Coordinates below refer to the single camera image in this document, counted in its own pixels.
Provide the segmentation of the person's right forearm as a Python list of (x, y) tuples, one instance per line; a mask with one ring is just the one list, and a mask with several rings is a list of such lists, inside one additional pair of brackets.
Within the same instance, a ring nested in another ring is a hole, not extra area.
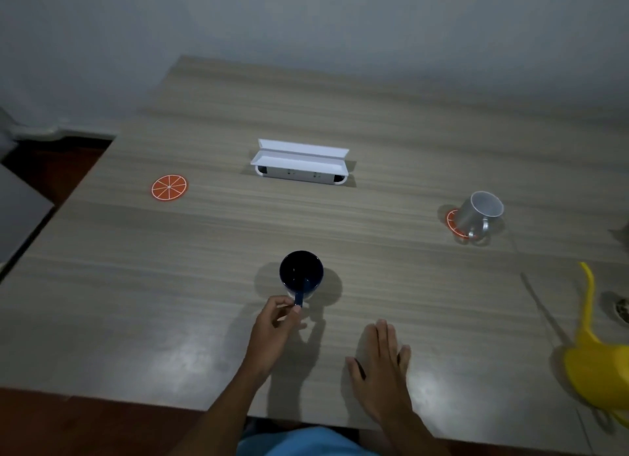
[(377, 421), (398, 456), (452, 456), (446, 445), (434, 437), (419, 415), (407, 406), (381, 412)]

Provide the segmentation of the white open long box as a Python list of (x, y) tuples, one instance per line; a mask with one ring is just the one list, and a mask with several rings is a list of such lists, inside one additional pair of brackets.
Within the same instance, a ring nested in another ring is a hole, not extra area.
[(250, 165), (261, 177), (340, 186), (350, 175), (346, 148), (263, 139), (258, 147)]

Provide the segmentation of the dark blue mug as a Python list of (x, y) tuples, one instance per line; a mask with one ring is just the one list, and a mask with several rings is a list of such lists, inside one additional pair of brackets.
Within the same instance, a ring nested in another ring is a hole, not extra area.
[(320, 259), (305, 250), (289, 253), (279, 267), (280, 281), (299, 307), (318, 289), (324, 274)]

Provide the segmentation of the orange slice coaster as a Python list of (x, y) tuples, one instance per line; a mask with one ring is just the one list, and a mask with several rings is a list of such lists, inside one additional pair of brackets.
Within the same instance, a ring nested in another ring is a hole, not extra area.
[(458, 212), (458, 208), (451, 209), (445, 216), (445, 223), (448, 229), (458, 238), (460, 239), (469, 239), (468, 235), (461, 230), (458, 229), (455, 225), (455, 217)]
[(177, 200), (185, 195), (189, 188), (188, 180), (182, 175), (164, 175), (153, 182), (151, 196), (161, 202)]

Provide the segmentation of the silver metal mug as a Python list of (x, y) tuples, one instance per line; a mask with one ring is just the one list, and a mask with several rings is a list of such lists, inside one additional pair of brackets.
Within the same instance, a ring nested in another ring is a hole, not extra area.
[(475, 191), (458, 208), (453, 225), (463, 237), (480, 241), (489, 236), (493, 222), (501, 218), (504, 211), (500, 198), (488, 191)]

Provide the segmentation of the yellow plastic watering can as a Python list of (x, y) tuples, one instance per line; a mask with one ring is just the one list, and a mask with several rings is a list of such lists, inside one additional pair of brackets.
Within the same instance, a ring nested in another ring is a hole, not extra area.
[(603, 343), (592, 330), (595, 279), (586, 262), (586, 276), (576, 340), (564, 354), (563, 367), (576, 393), (629, 429), (629, 345)]

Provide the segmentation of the light blue shorts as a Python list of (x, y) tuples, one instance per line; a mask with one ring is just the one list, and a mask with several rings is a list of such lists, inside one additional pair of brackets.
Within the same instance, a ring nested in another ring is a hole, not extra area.
[(326, 427), (261, 433), (240, 441), (235, 456), (379, 456)]

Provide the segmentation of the person's left forearm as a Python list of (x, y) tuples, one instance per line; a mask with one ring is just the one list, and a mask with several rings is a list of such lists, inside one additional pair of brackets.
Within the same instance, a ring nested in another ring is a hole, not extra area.
[(241, 367), (167, 456), (235, 456), (248, 410), (268, 376), (268, 373)]

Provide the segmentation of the person's left hand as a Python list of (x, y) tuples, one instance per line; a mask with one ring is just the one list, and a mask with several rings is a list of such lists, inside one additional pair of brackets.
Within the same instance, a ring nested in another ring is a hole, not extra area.
[(250, 333), (241, 369), (260, 387), (284, 352), (289, 338), (306, 327), (302, 321), (296, 327), (278, 327), (278, 309), (295, 306), (294, 299), (286, 295), (270, 297), (260, 311)]

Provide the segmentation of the person's right hand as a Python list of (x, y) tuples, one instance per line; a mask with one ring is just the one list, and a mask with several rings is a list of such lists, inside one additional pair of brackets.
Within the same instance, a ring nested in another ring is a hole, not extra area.
[(366, 371), (366, 381), (352, 384), (352, 392), (362, 409), (379, 425), (378, 415), (387, 408), (407, 406), (413, 409), (407, 386), (407, 375), (397, 366), (398, 345), (396, 328), (389, 325), (389, 360), (379, 357), (375, 323), (364, 330), (367, 363), (361, 364)]

